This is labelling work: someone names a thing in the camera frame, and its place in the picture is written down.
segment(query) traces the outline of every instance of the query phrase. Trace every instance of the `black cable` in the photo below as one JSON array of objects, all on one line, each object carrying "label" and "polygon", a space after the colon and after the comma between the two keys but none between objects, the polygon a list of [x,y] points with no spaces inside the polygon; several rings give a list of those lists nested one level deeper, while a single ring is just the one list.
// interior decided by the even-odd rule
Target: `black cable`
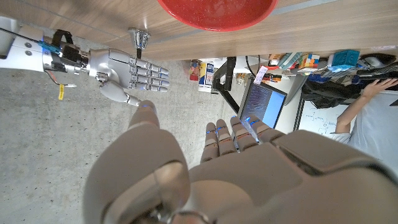
[{"label": "black cable", "polygon": [[250,70],[251,74],[254,75],[254,76],[256,76],[256,75],[253,73],[253,71],[251,70],[251,68],[250,68],[248,56],[246,56],[246,65],[248,65],[248,69]]},{"label": "black cable", "polygon": [[47,74],[49,75],[49,77],[51,78],[51,80],[52,80],[55,84],[60,85],[59,83],[57,83],[57,81],[55,81],[55,80],[52,78],[52,76],[49,74],[48,71],[44,70],[44,72],[47,73]]},{"label": "black cable", "polygon": [[38,40],[34,40],[34,39],[29,38],[29,37],[25,37],[24,35],[20,35],[20,34],[14,33],[14,32],[12,32],[12,31],[3,29],[3,28],[1,28],[1,27],[0,27],[0,30],[1,30],[1,31],[4,31],[4,32],[7,32],[7,33],[9,33],[9,34],[12,34],[12,35],[16,35],[16,36],[18,36],[18,37],[22,37],[23,39],[30,40],[30,41],[32,41],[32,42],[35,42],[36,44],[39,43]]},{"label": "black cable", "polygon": [[257,68],[257,74],[260,72],[260,55],[259,55],[259,68]]}]

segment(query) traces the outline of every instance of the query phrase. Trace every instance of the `laptop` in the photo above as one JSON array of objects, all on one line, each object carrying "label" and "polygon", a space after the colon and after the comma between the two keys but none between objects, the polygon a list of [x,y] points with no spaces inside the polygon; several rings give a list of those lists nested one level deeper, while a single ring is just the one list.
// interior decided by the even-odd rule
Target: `laptop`
[{"label": "laptop", "polygon": [[238,117],[243,122],[243,126],[256,136],[245,120],[250,115],[255,115],[266,125],[275,128],[287,94],[270,85],[264,83],[257,85],[253,81],[253,78],[249,78]]}]

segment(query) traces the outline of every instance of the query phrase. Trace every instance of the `wooden table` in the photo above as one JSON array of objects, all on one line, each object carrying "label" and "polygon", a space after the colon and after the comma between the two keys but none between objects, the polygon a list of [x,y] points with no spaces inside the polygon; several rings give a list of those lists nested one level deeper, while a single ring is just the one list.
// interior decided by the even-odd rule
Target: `wooden table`
[{"label": "wooden table", "polygon": [[143,56],[154,60],[398,45],[397,0],[338,0],[283,13],[303,2],[279,0],[279,13],[235,32],[185,25],[156,0],[2,0],[0,12],[131,54],[136,50],[127,29],[146,29],[152,37]]}]

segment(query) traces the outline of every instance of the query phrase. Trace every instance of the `black bag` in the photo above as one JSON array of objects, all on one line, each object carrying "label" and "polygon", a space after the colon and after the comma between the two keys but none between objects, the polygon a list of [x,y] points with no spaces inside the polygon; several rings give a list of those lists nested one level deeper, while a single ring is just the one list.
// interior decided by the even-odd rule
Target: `black bag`
[{"label": "black bag", "polygon": [[360,96],[361,85],[343,86],[334,82],[306,81],[301,89],[304,100],[311,101],[317,109],[335,107],[347,99]]}]

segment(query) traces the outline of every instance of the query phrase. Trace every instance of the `red container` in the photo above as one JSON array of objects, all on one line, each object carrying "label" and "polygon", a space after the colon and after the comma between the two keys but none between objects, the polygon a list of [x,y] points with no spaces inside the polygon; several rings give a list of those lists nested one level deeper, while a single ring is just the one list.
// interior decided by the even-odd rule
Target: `red container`
[{"label": "red container", "polygon": [[244,29],[265,19],[278,0],[158,0],[174,18],[214,31]]}]

